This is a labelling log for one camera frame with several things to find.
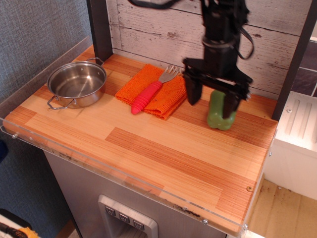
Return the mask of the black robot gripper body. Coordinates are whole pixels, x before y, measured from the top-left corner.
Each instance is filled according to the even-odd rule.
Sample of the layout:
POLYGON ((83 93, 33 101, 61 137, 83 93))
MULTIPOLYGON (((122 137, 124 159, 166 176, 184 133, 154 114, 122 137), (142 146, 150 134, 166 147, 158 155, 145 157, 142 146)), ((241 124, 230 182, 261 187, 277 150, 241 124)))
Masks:
POLYGON ((184 74, 199 77, 202 85, 223 93, 240 94, 246 99, 252 79, 237 67, 240 37, 252 37, 244 30, 249 10, 243 0, 203 0, 201 2, 205 34, 203 59, 185 58, 184 74))

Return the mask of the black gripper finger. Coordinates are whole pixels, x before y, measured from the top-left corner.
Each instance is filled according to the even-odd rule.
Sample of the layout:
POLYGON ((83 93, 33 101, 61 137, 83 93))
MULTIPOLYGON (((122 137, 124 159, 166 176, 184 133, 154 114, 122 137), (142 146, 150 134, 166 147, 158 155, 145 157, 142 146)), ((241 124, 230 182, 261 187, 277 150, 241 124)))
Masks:
POLYGON ((223 114, 222 118, 227 119, 235 112, 240 104, 241 95, 228 92, 224 96, 223 114))
POLYGON ((187 99, 191 105, 195 105, 201 98, 203 85, 199 77, 184 74, 187 99))

